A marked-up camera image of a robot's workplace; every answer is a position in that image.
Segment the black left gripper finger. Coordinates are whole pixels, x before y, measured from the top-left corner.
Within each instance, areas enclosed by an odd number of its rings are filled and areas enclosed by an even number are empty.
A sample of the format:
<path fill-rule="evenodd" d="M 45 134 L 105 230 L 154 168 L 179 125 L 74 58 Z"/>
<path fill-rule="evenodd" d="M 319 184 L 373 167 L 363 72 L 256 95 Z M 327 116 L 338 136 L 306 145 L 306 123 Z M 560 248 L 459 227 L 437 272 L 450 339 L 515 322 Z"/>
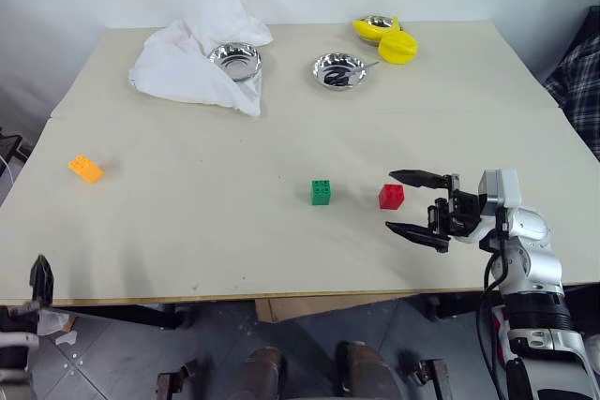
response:
<path fill-rule="evenodd" d="M 38 302 L 40 305 L 51 305 L 53 303 L 53 282 L 51 265 L 42 254 L 39 254 L 29 276 L 32 301 Z"/>

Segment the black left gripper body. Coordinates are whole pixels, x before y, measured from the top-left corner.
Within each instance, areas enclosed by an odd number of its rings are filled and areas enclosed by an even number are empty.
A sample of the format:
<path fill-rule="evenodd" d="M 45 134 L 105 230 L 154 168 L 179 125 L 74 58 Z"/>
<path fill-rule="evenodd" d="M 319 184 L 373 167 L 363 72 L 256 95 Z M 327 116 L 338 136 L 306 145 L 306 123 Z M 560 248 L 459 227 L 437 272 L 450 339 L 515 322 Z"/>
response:
<path fill-rule="evenodd" d="M 38 329 L 39 301 L 28 302 L 18 306 L 2 305 L 1 330 L 2 331 L 36 331 Z"/>

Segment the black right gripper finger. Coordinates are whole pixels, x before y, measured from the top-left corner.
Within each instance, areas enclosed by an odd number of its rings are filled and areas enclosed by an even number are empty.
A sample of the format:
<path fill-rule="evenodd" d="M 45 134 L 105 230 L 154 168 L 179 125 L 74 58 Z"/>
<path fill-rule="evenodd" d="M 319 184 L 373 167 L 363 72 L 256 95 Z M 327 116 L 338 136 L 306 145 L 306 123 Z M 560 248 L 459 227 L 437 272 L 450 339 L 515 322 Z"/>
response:
<path fill-rule="evenodd" d="M 389 176 L 401 184 L 430 189 L 446 189 L 446 176 L 425 170 L 393 170 Z"/>
<path fill-rule="evenodd" d="M 408 223 L 386 222 L 385 226 L 414 244 L 434 248 L 438 253 L 448 252 L 450 238 L 446 235 L 436 234 L 429 228 Z"/>

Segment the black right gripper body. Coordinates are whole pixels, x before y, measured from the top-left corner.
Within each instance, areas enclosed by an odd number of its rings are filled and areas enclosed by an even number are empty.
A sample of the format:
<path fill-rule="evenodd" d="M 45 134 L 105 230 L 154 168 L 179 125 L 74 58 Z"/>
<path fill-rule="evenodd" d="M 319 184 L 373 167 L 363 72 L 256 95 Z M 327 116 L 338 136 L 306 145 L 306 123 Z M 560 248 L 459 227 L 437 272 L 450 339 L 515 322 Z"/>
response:
<path fill-rule="evenodd" d="M 445 189 L 447 198 L 437 198 L 427 208 L 427 227 L 435 234 L 466 237 L 479 225 L 479 196 L 459 189 L 455 174 L 434 174 L 427 184 L 432 189 Z"/>

